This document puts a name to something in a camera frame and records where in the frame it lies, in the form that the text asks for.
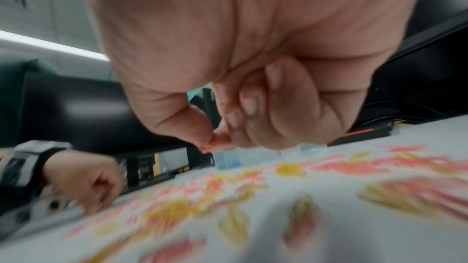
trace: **black monitor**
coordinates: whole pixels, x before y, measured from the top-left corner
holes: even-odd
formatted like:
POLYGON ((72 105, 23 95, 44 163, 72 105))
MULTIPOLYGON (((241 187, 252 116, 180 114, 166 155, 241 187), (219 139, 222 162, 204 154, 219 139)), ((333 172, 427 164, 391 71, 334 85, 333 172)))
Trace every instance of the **black monitor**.
POLYGON ((149 132, 133 113, 119 83, 26 74, 18 142, 70 142, 107 155, 159 152, 191 144, 149 132))

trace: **cable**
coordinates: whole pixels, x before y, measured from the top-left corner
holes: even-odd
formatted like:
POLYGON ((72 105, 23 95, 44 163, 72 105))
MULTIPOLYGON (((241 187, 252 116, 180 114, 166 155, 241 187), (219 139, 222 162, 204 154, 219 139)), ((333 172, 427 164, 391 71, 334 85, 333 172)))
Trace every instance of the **cable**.
POLYGON ((439 116, 441 116, 443 118, 448 118, 447 115, 445 115, 444 113, 442 113, 440 111, 437 111, 436 109, 433 109, 433 108, 430 108, 430 107, 427 107, 427 106, 424 106, 424 105, 416 104, 416 103, 410 103, 410 102, 380 101, 380 102, 364 104, 363 108, 364 107, 369 107, 369 106, 374 106, 374 105, 382 105, 382 104, 395 104, 395 105, 407 105, 407 106, 418 107, 420 109, 431 111, 432 113, 435 113, 435 114, 437 114, 437 115, 439 115, 439 116))
POLYGON ((386 120, 386 119, 392 119, 392 120, 394 120, 394 121, 396 121, 396 120, 421 120, 421 121, 428 121, 427 118, 417 117, 417 116, 391 115, 391 116, 382 116, 382 117, 379 117, 379 118, 375 118, 375 119, 366 121, 366 122, 364 122, 363 124, 360 124, 359 126, 360 126, 360 127, 361 127, 361 126, 365 126, 365 125, 368 125, 368 124, 371 124, 371 123, 374 123, 374 122, 379 122, 379 121, 386 120))

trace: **wall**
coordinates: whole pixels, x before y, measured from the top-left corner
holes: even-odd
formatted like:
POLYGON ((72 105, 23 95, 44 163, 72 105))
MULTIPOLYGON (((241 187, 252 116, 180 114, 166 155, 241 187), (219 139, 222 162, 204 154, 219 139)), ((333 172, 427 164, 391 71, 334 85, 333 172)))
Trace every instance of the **wall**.
MULTIPOLYGON (((24 9, 0 0, 0 30, 102 52, 84 0, 26 0, 24 9)), ((34 56, 55 64, 66 76, 115 80, 108 62, 0 41, 0 50, 34 56)))

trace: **fist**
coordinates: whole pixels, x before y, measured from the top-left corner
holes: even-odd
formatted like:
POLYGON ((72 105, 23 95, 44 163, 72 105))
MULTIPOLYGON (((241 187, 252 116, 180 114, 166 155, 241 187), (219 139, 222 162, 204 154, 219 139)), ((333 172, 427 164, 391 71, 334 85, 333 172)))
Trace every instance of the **fist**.
POLYGON ((43 175, 66 198, 76 200, 86 215, 109 208, 125 185, 114 158, 71 150, 52 155, 43 175))
POLYGON ((90 0, 139 119, 203 151, 341 136, 415 2, 90 0), (224 118, 216 131, 185 94, 208 83, 224 118))

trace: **fluorescent light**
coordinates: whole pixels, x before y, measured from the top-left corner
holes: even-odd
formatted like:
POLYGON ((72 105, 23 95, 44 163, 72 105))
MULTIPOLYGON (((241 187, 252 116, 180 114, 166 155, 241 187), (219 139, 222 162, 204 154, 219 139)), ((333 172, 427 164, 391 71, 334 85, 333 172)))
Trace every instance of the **fluorescent light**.
POLYGON ((48 50, 52 50, 56 52, 62 52, 62 53, 67 53, 67 54, 72 54, 72 55, 77 55, 77 56, 85 56, 91 59, 96 59, 96 60, 101 60, 101 61, 109 61, 106 55, 103 55, 100 53, 95 53, 95 52, 79 49, 73 46, 45 41, 42 39, 32 38, 32 37, 10 33, 10 32, 6 32, 2 30, 0 30, 0 39, 11 41, 11 42, 16 42, 16 43, 21 43, 21 44, 26 44, 26 45, 31 45, 35 47, 40 47, 43 49, 48 49, 48 50))

